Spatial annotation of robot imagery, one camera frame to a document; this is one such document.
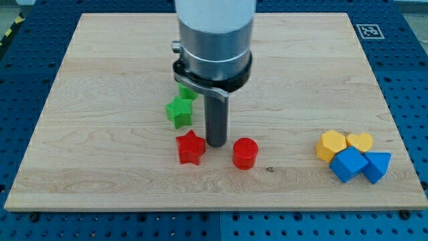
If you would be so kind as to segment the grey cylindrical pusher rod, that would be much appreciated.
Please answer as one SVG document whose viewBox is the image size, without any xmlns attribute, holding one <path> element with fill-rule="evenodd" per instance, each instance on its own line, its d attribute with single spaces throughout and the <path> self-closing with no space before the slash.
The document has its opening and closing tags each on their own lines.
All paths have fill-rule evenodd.
<svg viewBox="0 0 428 241">
<path fill-rule="evenodd" d="M 222 147 L 227 140 L 228 100 L 204 96 L 205 136 L 211 147 Z"/>
</svg>

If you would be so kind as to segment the green block behind arm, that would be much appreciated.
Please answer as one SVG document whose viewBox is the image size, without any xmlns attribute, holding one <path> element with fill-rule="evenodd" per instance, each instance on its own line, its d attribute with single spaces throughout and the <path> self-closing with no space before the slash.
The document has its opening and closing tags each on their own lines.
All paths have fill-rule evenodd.
<svg viewBox="0 0 428 241">
<path fill-rule="evenodd" d="M 195 100 L 198 98 L 198 96 L 199 96 L 198 93 L 190 90 L 189 88 L 187 88 L 183 84 L 178 83 L 177 86 L 178 86 L 179 96 L 181 98 L 190 99 L 190 100 Z"/>
</svg>

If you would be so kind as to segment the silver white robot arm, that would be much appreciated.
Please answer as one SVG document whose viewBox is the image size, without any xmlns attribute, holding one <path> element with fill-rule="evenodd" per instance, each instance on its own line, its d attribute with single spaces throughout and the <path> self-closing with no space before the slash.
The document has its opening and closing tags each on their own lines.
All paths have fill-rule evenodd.
<svg viewBox="0 0 428 241">
<path fill-rule="evenodd" d="M 175 0 L 180 39 L 171 47 L 178 83 L 203 95 L 207 144 L 227 140 L 229 95 L 251 73 L 255 0 Z"/>
</svg>

